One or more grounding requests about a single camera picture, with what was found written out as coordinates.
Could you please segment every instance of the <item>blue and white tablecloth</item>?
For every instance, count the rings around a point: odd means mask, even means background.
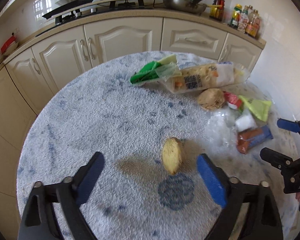
[[[157,83],[131,86],[130,76],[142,66],[170,54],[153,51],[111,60],[55,95],[34,122],[22,149],[17,176],[20,214],[34,182],[52,184],[73,176],[100,151],[105,168],[89,201],[80,208],[99,240],[204,239],[221,211],[196,170],[196,156],[206,152],[228,176],[244,183],[270,183],[287,236],[297,201],[294,194],[283,193],[280,171],[259,157],[260,150],[269,147],[298,158],[291,135],[276,127],[275,107],[269,116],[274,139],[247,155],[238,153],[223,135],[212,136],[213,114],[200,108],[197,93],[174,95]],[[176,55],[181,68],[212,62],[193,54]],[[226,90],[265,98],[249,82]],[[187,163],[175,177],[161,163],[161,148],[170,136],[184,139],[187,152]],[[174,187],[178,197],[165,195],[166,187]],[[54,206],[65,239],[72,239],[60,205]]]

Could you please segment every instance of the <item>blue gripper pad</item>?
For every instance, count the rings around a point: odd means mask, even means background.
[[[103,170],[105,165],[105,159],[100,153],[95,159],[87,174],[84,176],[82,182],[78,186],[77,193],[78,197],[76,199],[76,204],[78,206],[86,203],[90,197],[90,194]]]
[[[277,126],[281,129],[285,129],[291,132],[298,133],[300,132],[300,126],[297,122],[288,121],[285,119],[279,119],[277,121]]]
[[[226,189],[202,155],[199,155],[197,158],[197,170],[206,184],[214,202],[224,208],[227,205]]]

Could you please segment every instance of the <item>metal screw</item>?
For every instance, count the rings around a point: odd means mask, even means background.
[[[33,187],[41,187],[42,186],[42,182],[41,181],[37,181]]]
[[[72,177],[70,177],[70,176],[65,177],[65,178],[63,179],[63,182],[64,182],[64,183],[70,183],[70,182],[72,182]]]
[[[236,178],[236,177],[231,177],[231,178],[229,179],[229,181],[230,181],[231,183],[233,183],[233,184],[239,183],[239,179]]]
[[[262,182],[261,182],[261,186],[262,186],[262,187],[269,187],[269,183],[266,182],[266,181],[262,181]]]

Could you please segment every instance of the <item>wooden board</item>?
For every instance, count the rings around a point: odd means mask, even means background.
[[[99,1],[91,2],[91,3],[86,3],[86,4],[83,4],[83,5],[71,8],[67,11],[62,12],[62,13],[56,14],[56,15],[52,16],[51,18],[47,19],[46,22],[54,20],[55,18],[57,18],[59,16],[70,13],[70,12],[75,11],[77,9],[81,9],[81,8],[85,8],[85,7],[89,7],[89,6],[93,6],[93,5],[98,5],[98,4],[101,4],[101,3],[112,2],[112,1],[122,1],[122,0],[99,0]]]

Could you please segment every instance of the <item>cabinet handle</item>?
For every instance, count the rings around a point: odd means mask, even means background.
[[[89,39],[88,39],[88,50],[89,50],[89,53],[90,53],[90,55],[91,55],[91,59],[94,59],[94,55],[93,55],[93,53],[92,53],[91,41],[92,41],[92,39],[89,38]]]
[[[225,47],[225,53],[223,54],[223,56],[221,57],[221,59],[218,62],[223,62],[223,60],[225,59],[227,53],[228,53],[228,45],[226,45],[226,47]]]
[[[185,38],[185,41],[190,41],[190,42],[194,42],[194,43],[201,43],[201,44],[207,44],[208,43],[207,41],[196,41],[196,40],[193,40],[191,38]]]
[[[83,49],[83,40],[80,40],[80,43],[81,43],[81,52],[82,52],[82,55],[84,57],[84,60],[88,61],[87,56],[85,55],[84,49]]]
[[[32,58],[32,63],[33,63],[33,67],[34,67],[35,71],[38,73],[38,75],[40,75],[41,72],[40,72],[40,70],[39,70],[39,66],[38,66],[38,69],[35,67],[35,65],[37,64],[37,62],[35,61],[34,58]]]

